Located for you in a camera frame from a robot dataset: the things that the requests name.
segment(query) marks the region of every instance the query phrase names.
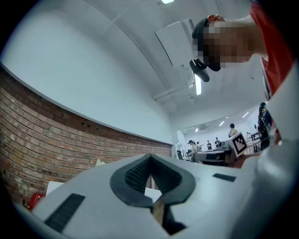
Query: office chair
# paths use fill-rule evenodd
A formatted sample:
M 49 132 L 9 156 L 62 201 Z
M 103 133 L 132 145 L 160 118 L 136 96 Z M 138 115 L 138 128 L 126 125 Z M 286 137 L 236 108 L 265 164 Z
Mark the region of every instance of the office chair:
M 178 154 L 178 159 L 183 160 L 183 156 L 182 156 L 181 150 L 177 150 L 177 154 Z

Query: fluorescent light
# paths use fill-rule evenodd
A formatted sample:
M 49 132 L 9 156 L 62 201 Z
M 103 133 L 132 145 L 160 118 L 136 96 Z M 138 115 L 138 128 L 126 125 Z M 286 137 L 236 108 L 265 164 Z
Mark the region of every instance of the fluorescent light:
M 167 4 L 167 3 L 170 3 L 170 2 L 173 2 L 174 0 L 162 0 L 162 2 L 164 3 L 164 4 Z
M 195 84 L 196 84 L 196 95 L 201 94 L 201 79 L 197 76 L 194 75 L 195 78 Z
M 249 112 L 247 112 L 246 114 L 244 114 L 244 116 L 242 118 L 244 118 Z

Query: person in black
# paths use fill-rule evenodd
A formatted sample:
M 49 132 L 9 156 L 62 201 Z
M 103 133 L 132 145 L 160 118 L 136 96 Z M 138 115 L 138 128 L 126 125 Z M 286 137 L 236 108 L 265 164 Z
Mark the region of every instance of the person in black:
M 207 149 L 212 149 L 212 144 L 210 143 L 210 141 L 207 141 Z
M 272 125 L 272 119 L 266 109 L 266 104 L 262 102 L 259 108 L 258 115 L 258 132 L 261 140 L 261 151 L 267 148 L 270 144 L 269 132 Z
M 216 137 L 216 141 L 215 141 L 216 147 L 219 147 L 219 144 L 220 144 L 220 140 L 218 140 L 218 137 Z

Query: person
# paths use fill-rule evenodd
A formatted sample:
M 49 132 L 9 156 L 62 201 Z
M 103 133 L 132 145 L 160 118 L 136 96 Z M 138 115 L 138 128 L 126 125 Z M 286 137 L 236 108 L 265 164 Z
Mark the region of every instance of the person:
M 262 102 L 259 107 L 258 115 L 258 132 L 261 140 L 261 151 L 267 148 L 270 144 L 270 130 L 272 119 L 270 113 L 267 111 L 266 104 Z
M 210 143 L 209 140 L 207 141 L 207 149 L 208 149 L 208 150 L 212 149 L 212 144 Z
M 194 155 L 198 152 L 197 146 L 193 140 L 190 140 L 188 144 L 191 145 L 191 156 L 192 156 L 192 158 L 194 158 Z
M 196 144 L 197 144 L 197 152 L 201 152 L 203 144 L 199 144 L 199 141 Z
M 244 18 L 225 19 L 210 15 L 202 19 L 194 28 L 192 38 L 197 45 L 198 57 L 203 57 L 205 66 L 214 71 L 219 71 L 225 64 L 247 62 L 253 54 L 259 55 L 268 100 L 294 65 L 294 55 L 284 37 L 256 0 L 251 4 L 250 14 Z M 277 144 L 281 137 L 274 122 L 272 128 Z M 256 154 L 242 155 L 242 161 L 251 156 Z
M 238 131 L 235 129 L 234 124 L 230 124 L 229 127 L 230 127 L 230 131 L 228 133 L 228 137 L 230 138 L 230 137 L 236 135 L 238 133 Z
M 216 147 L 219 147 L 219 144 L 220 144 L 220 140 L 218 140 L 218 137 L 216 137 L 216 141 L 215 141 Z
M 250 140 L 251 139 L 251 133 L 247 132 L 246 134 L 247 134 L 246 139 Z

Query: white ceiling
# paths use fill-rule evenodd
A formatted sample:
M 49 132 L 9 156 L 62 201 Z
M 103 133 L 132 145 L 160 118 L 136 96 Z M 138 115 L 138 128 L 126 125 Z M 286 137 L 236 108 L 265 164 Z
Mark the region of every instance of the white ceiling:
M 249 0 L 174 0 L 166 5 L 160 0 L 85 0 L 85 5 L 80 7 L 77 1 L 67 2 L 65 11 L 70 13 L 77 8 L 80 15 L 75 18 L 89 27 L 95 39 L 105 40 L 119 53 L 143 80 L 151 96 L 190 80 L 190 74 L 182 67 L 173 68 L 155 32 L 183 19 L 192 19 L 196 24 L 210 14 L 240 18 L 247 16 L 250 9 Z M 205 97 L 219 97 L 244 89 L 254 91 L 262 77 L 258 57 L 239 67 L 219 72 L 207 70 L 211 79 L 202 84 L 202 95 L 196 96 L 185 86 L 157 102 L 167 112 L 174 113 L 206 100 Z
M 221 119 L 216 119 L 216 120 L 213 120 L 213 121 L 210 121 L 210 122 L 206 122 L 206 123 L 203 123 L 203 124 L 199 124 L 199 125 L 195 125 L 195 126 L 192 126 L 192 127 L 189 127 L 189 128 L 185 128 L 185 129 L 182 129 L 181 132 L 183 134 L 193 134 L 195 133 L 195 129 L 198 128 L 199 131 L 198 133 L 200 133 L 201 131 L 203 132 L 206 132 L 207 130 L 210 131 L 210 130 L 215 130 L 219 127 L 226 127 L 228 128 L 229 125 L 231 123 L 233 124 L 236 124 L 236 123 L 239 123 L 241 121 L 244 121 L 246 120 L 247 118 L 249 118 L 252 114 L 255 113 L 256 109 L 258 108 L 258 105 L 255 106 L 255 107 L 252 107 L 250 109 L 247 109 L 247 110 L 244 110 L 238 114 L 235 114 L 235 115 L 227 115 L 228 118 L 226 117 L 223 117 Z

